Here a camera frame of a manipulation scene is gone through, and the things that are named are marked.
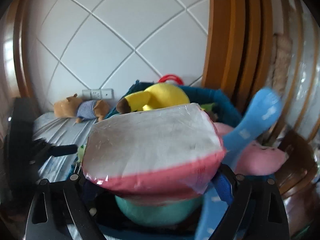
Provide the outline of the blue plastic boomerang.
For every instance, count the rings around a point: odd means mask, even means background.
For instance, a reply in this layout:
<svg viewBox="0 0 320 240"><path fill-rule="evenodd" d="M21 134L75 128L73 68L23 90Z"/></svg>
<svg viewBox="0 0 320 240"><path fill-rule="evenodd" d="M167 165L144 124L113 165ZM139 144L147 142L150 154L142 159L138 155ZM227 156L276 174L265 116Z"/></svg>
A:
<svg viewBox="0 0 320 240"><path fill-rule="evenodd" d="M195 239L209 239L227 207L234 200L236 187L233 169L240 154L256 137L268 130L280 117L282 103L279 95L271 88L259 90L251 100L247 112L238 126L222 136L227 150L222 164L204 194L200 220L195 232Z"/></svg>

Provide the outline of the pink star plush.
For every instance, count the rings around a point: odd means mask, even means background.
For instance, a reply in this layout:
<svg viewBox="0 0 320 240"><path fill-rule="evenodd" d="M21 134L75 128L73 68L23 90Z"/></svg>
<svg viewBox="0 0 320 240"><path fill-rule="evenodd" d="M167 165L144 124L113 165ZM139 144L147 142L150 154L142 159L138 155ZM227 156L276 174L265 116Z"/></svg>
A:
<svg viewBox="0 0 320 240"><path fill-rule="evenodd" d="M287 161L288 155L274 147L262 146L252 138L244 139L237 128L214 123L222 139L222 150L212 157L215 168L228 165L235 174L266 176L273 174Z"/></svg>

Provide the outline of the pink tissue pack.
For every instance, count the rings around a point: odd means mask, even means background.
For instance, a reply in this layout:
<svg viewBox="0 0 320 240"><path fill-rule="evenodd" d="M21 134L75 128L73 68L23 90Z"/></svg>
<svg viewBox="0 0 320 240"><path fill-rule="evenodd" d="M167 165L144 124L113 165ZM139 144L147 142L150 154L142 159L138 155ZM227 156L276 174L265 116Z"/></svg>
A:
<svg viewBox="0 0 320 240"><path fill-rule="evenodd" d="M120 196L194 198L225 156L198 104L116 115L95 124L82 160L85 177Z"/></svg>

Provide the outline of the yellow striped tiger plush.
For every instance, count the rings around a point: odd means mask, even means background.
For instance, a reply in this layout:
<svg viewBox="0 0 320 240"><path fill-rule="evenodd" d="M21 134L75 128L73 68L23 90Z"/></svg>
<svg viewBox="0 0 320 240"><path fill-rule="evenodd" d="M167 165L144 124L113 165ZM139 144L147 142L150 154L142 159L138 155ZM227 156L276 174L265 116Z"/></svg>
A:
<svg viewBox="0 0 320 240"><path fill-rule="evenodd" d="M123 97L116 105L120 114L149 111L178 105L189 104L185 92L170 83L156 83L143 91Z"/></svg>

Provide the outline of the green frog plush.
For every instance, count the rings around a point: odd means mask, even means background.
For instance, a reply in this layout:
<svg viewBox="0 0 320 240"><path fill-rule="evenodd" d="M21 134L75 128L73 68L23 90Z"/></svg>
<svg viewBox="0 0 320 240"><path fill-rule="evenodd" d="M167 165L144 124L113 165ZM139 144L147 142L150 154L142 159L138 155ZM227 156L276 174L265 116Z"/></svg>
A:
<svg viewBox="0 0 320 240"><path fill-rule="evenodd" d="M77 157L78 157L79 163L82 163L82 160L83 160L84 154L85 154L85 148L86 148L86 145L81 145L80 147L78 147Z"/></svg>

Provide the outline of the blue striped bed sheet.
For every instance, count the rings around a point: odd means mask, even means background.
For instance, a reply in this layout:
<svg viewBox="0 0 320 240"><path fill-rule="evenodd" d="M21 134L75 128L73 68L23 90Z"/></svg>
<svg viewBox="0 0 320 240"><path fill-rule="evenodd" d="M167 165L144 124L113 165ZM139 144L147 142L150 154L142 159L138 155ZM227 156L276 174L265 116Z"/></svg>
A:
<svg viewBox="0 0 320 240"><path fill-rule="evenodd" d="M91 127L96 120L85 120L77 123L74 118L59 119L53 112L41 115L35 120L34 138L45 139L46 142L56 146L76 144L85 145ZM40 178L50 182L66 180L74 170L77 154L61 157L50 157L39 169Z"/></svg>

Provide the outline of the brown bear plush striped shirt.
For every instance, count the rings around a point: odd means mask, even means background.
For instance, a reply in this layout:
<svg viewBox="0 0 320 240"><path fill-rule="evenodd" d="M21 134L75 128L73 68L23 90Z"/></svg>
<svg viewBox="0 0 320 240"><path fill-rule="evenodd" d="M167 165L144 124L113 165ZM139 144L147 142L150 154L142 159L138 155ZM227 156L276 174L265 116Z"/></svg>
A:
<svg viewBox="0 0 320 240"><path fill-rule="evenodd" d="M109 111L105 100L82 100L77 94L54 103L57 118L76 118L76 123L93 119L102 121Z"/></svg>

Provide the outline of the wooden chair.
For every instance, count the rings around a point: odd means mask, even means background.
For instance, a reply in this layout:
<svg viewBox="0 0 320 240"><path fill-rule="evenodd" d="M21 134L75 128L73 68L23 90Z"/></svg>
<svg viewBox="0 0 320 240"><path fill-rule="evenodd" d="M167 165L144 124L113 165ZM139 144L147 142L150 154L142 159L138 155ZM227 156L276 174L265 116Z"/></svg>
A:
<svg viewBox="0 0 320 240"><path fill-rule="evenodd" d="M293 130L285 135L278 148L288 155L274 174L281 197L286 199L311 184L317 173L317 163L311 145Z"/></svg>

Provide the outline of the blue plastic storage crate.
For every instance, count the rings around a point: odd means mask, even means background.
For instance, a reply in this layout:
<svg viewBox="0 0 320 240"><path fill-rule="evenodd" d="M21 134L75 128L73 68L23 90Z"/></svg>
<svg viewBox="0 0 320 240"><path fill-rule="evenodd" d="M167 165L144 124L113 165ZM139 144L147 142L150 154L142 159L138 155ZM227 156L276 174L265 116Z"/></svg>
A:
<svg viewBox="0 0 320 240"><path fill-rule="evenodd" d="M235 127L241 121L241 114L221 90L189 86L180 86L179 88L185 92L190 102L199 105L216 104L214 113L218 116L218 122ZM100 205L107 202L107 207L111 208L111 211L108 211L107 214L114 215L113 218L103 217L101 214L93 217L107 239L194 239L201 212L199 206L188 218L172 227L147 227L129 220L120 211L114 195L98 188L89 181L84 183L84 192L81 198L86 204L93 202Z"/></svg>

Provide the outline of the teal plush toy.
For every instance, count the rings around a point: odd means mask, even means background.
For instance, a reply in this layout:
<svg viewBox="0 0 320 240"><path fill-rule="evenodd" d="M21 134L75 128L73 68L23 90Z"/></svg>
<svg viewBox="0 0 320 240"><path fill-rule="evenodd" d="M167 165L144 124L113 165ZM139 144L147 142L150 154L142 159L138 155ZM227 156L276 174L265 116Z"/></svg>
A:
<svg viewBox="0 0 320 240"><path fill-rule="evenodd" d="M115 196L120 211L132 222L149 227L172 226L186 220L202 205L203 197L162 206L140 206Z"/></svg>

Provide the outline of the red plastic toy case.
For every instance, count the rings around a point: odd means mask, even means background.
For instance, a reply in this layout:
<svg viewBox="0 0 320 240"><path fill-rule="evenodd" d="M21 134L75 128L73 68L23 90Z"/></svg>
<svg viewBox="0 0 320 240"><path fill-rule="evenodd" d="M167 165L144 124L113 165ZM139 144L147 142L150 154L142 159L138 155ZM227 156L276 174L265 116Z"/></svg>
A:
<svg viewBox="0 0 320 240"><path fill-rule="evenodd" d="M165 83L167 81L172 81L174 83L176 83L177 85L180 85L180 86L183 86L184 85L184 82L183 80L175 75L175 74L167 74L167 75L163 75L159 80L158 82L159 83Z"/></svg>

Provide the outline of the rolled patterned carpet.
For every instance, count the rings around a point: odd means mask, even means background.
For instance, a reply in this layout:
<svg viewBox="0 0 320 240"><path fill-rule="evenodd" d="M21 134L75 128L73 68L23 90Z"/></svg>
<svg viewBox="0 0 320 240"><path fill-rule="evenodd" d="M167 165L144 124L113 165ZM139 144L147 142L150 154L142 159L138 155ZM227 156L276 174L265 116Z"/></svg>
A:
<svg viewBox="0 0 320 240"><path fill-rule="evenodd" d="M285 93L291 55L291 38L283 34L274 34L266 85L275 90L281 98Z"/></svg>

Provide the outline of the wooden glass partition screen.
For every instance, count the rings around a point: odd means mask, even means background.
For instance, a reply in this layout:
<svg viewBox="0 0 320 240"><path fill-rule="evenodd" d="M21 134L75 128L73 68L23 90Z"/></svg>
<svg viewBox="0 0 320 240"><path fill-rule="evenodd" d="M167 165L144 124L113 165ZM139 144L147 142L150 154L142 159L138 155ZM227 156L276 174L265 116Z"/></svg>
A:
<svg viewBox="0 0 320 240"><path fill-rule="evenodd" d="M281 5L292 47L278 128L291 128L311 142L319 130L319 26L303 0L281 0Z"/></svg>

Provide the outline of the grey wall socket panel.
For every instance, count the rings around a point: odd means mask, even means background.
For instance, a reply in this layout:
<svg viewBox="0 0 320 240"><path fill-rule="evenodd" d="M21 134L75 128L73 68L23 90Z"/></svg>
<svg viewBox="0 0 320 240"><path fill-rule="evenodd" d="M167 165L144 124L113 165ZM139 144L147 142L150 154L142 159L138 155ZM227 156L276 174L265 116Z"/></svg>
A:
<svg viewBox="0 0 320 240"><path fill-rule="evenodd" d="M114 99L113 89L83 89L82 98L86 100L112 100Z"/></svg>

